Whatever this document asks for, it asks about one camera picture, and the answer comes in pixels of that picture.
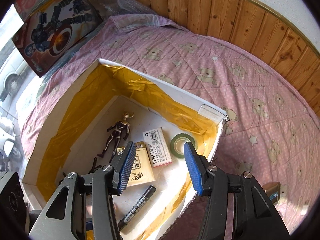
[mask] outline marker pen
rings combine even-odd
[[[151,198],[153,193],[156,191],[156,188],[154,186],[149,186],[148,189],[143,193],[141,198],[138,200],[138,202],[134,205],[134,207],[122,218],[119,223],[118,227],[119,230],[124,228],[128,222],[135,216],[136,213],[145,205],[145,203]]]

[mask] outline motorcycle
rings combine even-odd
[[[14,124],[11,120],[0,117],[0,169],[9,171],[10,166],[19,165],[23,159],[23,154],[16,147],[16,135]]]

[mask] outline yellow foil lining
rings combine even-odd
[[[172,100],[157,85],[126,67],[98,65],[73,97],[59,126],[51,138],[40,166],[37,187],[46,201],[55,191],[55,178],[70,153],[71,146],[95,116],[113,98],[122,95],[150,107],[167,121],[192,133],[198,153],[208,156],[217,136],[216,124],[195,110]],[[136,239],[147,239],[180,205],[191,187],[188,176],[180,193],[173,196],[163,212]]]

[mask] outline action figure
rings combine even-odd
[[[67,18],[60,21],[59,15],[61,9],[65,6],[69,5],[73,1],[73,8],[69,10],[73,10],[72,18]],[[35,29],[33,29],[31,33],[31,40],[34,42],[29,44],[25,48],[25,54],[28,57],[31,57],[36,49],[40,52],[45,52],[47,49],[50,49],[51,41],[48,41],[49,37],[54,34],[61,26],[63,25],[71,25],[82,22],[91,22],[94,20],[94,17],[90,13],[86,13],[84,15],[78,15],[84,13],[85,11],[89,11],[91,9],[90,5],[84,2],[83,0],[62,0],[58,5],[53,8],[53,14],[51,17],[51,21],[47,23],[47,14],[41,13],[39,16],[39,24]]]
[[[103,158],[108,147],[109,147],[109,144],[110,142],[113,140],[113,138],[116,138],[115,140],[115,146],[113,148],[113,152],[112,152],[112,156],[111,156],[111,159],[110,159],[110,162],[112,161],[113,157],[116,155],[116,152],[117,152],[117,148],[119,146],[119,143],[120,143],[120,140],[121,140],[121,135],[122,135],[122,132],[124,131],[124,129],[126,129],[126,135],[124,136],[124,140],[126,140],[129,136],[129,132],[130,132],[130,124],[129,122],[127,122],[127,119],[128,118],[131,118],[133,117],[133,114],[132,115],[129,115],[128,112],[124,112],[123,114],[123,119],[122,121],[119,121],[119,122],[116,122],[116,124],[114,126],[111,126],[107,129],[107,132],[109,132],[111,129],[114,128],[114,131],[112,132],[112,134],[110,134],[108,140],[107,140],[107,143],[106,143],[106,147],[104,148],[103,152],[101,154],[97,154],[97,156]]]

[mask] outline car wheel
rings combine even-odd
[[[10,160],[20,162],[23,159],[23,154],[14,146],[10,153]]]
[[[19,88],[19,76],[17,74],[10,75],[5,81],[5,89],[9,94],[15,95],[19,91]]]

